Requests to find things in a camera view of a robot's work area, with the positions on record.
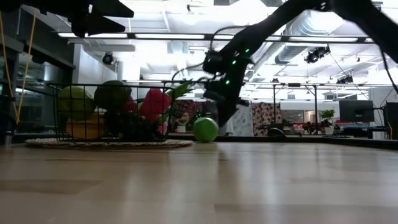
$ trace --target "potted plant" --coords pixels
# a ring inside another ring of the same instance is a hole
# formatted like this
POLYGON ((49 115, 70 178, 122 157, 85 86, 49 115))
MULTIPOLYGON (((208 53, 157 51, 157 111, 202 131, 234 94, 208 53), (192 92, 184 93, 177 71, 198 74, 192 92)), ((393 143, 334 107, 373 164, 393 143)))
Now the potted plant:
POLYGON ((325 134, 326 135, 332 135, 334 132, 334 127, 333 127, 333 118, 335 117, 335 111, 332 110, 323 110, 320 112, 320 116, 322 119, 325 120, 325 134))

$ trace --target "wooden table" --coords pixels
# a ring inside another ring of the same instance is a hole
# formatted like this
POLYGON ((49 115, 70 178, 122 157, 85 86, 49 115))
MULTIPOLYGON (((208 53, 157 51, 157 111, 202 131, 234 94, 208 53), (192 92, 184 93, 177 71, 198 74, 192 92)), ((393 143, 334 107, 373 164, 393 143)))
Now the wooden table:
POLYGON ((398 154, 360 147, 0 149, 4 224, 396 224, 397 186, 398 154))

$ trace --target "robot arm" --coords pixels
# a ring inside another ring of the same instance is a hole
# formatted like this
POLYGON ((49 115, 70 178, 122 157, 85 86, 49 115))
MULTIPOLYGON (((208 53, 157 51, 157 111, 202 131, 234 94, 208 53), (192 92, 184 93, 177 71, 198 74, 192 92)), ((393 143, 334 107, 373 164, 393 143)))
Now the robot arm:
POLYGON ((239 94, 250 56, 262 43, 283 25, 300 15, 304 10, 326 11, 333 9, 339 16, 356 23, 380 48, 398 62, 398 26, 371 0, 288 0, 272 15, 238 32, 219 52, 211 50, 203 62, 203 70, 222 74, 220 81, 205 84, 204 97, 217 101, 219 125, 224 125, 242 104, 239 94))

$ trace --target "ceiling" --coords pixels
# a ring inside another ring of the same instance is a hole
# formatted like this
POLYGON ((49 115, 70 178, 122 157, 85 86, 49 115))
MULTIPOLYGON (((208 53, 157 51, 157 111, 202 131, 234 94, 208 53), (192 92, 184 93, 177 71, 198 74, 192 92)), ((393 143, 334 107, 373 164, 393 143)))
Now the ceiling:
MULTIPOLYGON (((272 14, 277 8, 266 6, 269 3, 267 0, 239 0, 229 6, 219 6, 217 5, 218 1, 208 0, 120 1, 131 8, 135 12, 135 16, 132 19, 114 17, 111 19, 124 25, 126 32, 133 33, 212 34, 225 26, 255 24, 272 14), (190 12, 187 10, 188 4, 190 5, 190 12)), ((33 12, 31 7, 23 7, 26 11, 33 12)), ((384 0, 382 11, 393 20, 398 21, 398 2, 396 0, 384 0)), ((342 21, 335 14, 328 15, 328 17, 325 14, 322 14, 323 17, 318 14, 308 16, 313 16, 311 24, 309 24, 312 29, 316 29, 313 33, 332 36, 366 36, 355 24, 342 21)), ((56 32, 70 32, 70 24, 66 18, 53 14, 39 14, 38 18, 53 27, 56 32)), ((291 26, 301 26, 299 19, 296 19, 291 26)), ((284 29, 285 27, 281 28, 275 34, 281 34, 284 29)), ((229 30, 227 33, 234 34, 236 30, 229 30)), ((135 51, 132 54, 139 60, 141 75, 145 79, 152 80, 169 80, 173 71, 202 62, 205 51, 201 50, 200 47, 206 49, 209 46, 208 41, 200 40, 178 41, 177 44, 176 42, 176 40, 136 39, 87 39, 85 42, 80 41, 80 43, 85 44, 86 51, 94 52, 97 55, 104 54, 100 51, 101 48, 134 45, 135 51), (177 49, 176 45, 183 46, 188 50, 177 49)), ((220 49, 226 44, 226 41, 215 42, 215 48, 220 49)), ((314 46, 302 45, 301 48, 294 47, 298 52, 288 63, 283 65, 276 64, 275 55, 271 56, 270 51, 275 47, 278 47, 278 45, 263 44, 256 52, 254 61, 257 62, 257 65, 253 69, 254 75, 250 77, 250 81, 270 82, 273 78, 278 78, 280 82, 336 83, 336 80, 344 75, 343 70, 345 73, 352 74, 355 83, 370 83, 375 78, 370 77, 371 72, 369 70, 373 71, 373 68, 381 63, 380 51, 374 44, 330 44, 331 55, 314 64, 307 64, 303 60, 314 46)), ((280 47, 280 49, 282 48, 289 49, 284 45, 280 47)), ((198 78, 202 75, 204 73, 200 68, 188 72, 190 78, 198 78)), ((389 80, 379 80, 379 83, 389 84, 389 80)))

